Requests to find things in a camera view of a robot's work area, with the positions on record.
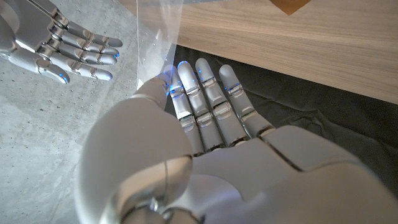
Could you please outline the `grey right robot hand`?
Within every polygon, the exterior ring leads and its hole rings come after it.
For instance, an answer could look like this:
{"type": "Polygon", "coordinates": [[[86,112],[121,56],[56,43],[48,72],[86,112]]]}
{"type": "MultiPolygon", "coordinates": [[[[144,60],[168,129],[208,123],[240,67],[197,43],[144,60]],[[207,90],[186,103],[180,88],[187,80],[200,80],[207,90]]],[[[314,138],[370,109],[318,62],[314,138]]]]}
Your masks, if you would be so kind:
{"type": "Polygon", "coordinates": [[[71,73],[111,80],[99,66],[115,64],[122,44],[68,20],[51,1],[1,1],[1,58],[60,83],[71,73]]]}

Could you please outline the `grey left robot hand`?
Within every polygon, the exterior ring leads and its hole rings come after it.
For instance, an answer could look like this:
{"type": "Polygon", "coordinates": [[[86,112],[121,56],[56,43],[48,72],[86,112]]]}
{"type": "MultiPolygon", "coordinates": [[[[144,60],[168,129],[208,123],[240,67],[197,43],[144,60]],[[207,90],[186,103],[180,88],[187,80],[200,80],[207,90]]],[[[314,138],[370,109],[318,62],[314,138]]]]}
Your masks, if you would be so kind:
{"type": "Polygon", "coordinates": [[[87,135],[81,223],[396,223],[397,199],[356,156],[274,127],[234,70],[169,65],[87,135]]]}

